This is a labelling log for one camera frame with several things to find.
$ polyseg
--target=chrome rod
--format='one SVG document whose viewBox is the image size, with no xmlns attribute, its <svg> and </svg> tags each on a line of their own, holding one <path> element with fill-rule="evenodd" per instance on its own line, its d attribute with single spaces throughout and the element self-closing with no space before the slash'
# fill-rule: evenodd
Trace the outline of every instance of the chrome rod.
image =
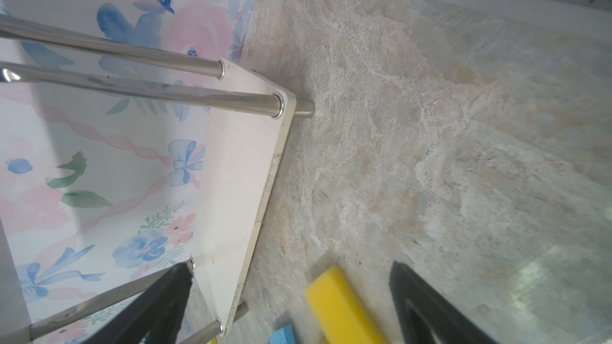
<svg viewBox="0 0 612 344">
<path fill-rule="evenodd" d="M 216 78 L 223 76 L 223 65 L 220 61 L 123 44 L 7 15 L 0 15 L 0 38 L 39 42 Z"/>
<path fill-rule="evenodd" d="M 0 82 L 63 84 L 114 95 L 174 101 L 182 104 L 215 107 L 271 117 L 276 117 L 282 111 L 282 102 L 276 95 L 259 95 L 256 93 L 187 87 L 185 85 L 115 79 L 107 76 L 66 72 L 4 61 L 0 61 Z"/>
<path fill-rule="evenodd" d="M 240 303 L 238 305 L 238 308 L 236 309 L 234 321 L 237 321 L 239 318 L 246 315 L 248 311 L 249 306 L 247 305 L 247 303 Z M 221 325 L 221 322 L 217 319 L 206 327 L 200 329 L 198 332 L 189 336 L 185 340 L 181 341 L 180 344 L 204 344 L 216 338 L 221 333 L 223 333 L 223 326 Z"/>
<path fill-rule="evenodd" d="M 185 261 L 185 263 L 187 263 L 189 266 L 192 265 L 191 259 Z M 158 271 L 132 282 L 122 284 L 109 291 L 94 296 L 90 300 L 84 301 L 63 310 L 62 312 L 58 312 L 46 319 L 40 320 L 30 326 L 30 338 L 34 340 L 48 333 L 52 333 L 63 326 L 88 317 L 89 315 L 108 308 L 111 305 L 117 304 L 128 297 L 140 294 L 155 283 L 159 278 L 161 278 L 166 272 L 167 270 Z"/>
<path fill-rule="evenodd" d="M 297 99 L 294 117 L 311 118 L 315 114 L 315 104 L 312 101 Z"/>
</svg>

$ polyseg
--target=gray marble surface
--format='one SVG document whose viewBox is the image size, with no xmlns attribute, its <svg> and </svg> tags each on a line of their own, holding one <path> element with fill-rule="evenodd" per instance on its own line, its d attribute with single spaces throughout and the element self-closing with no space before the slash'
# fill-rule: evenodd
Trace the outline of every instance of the gray marble surface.
<svg viewBox="0 0 612 344">
<path fill-rule="evenodd" d="M 402 342 L 420 273 L 500 343 L 612 337 L 612 46 L 432 0 L 255 0 L 241 64 L 314 100 L 294 121 L 224 339 L 294 323 L 332 264 Z"/>
</svg>

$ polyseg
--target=floral wallpaper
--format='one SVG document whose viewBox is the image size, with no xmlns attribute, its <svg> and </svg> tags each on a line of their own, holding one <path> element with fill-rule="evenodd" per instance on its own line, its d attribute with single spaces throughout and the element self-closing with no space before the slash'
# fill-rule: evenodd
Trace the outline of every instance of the floral wallpaper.
<svg viewBox="0 0 612 344">
<path fill-rule="evenodd" d="M 0 13 L 181 54 L 240 59 L 252 0 L 0 0 Z M 0 39 L 0 60 L 214 87 L 215 79 Z M 0 219 L 33 322 L 190 256 L 209 109 L 0 85 Z M 128 301 L 37 343 L 77 344 Z M 184 321 L 182 337 L 190 333 Z"/>
</svg>

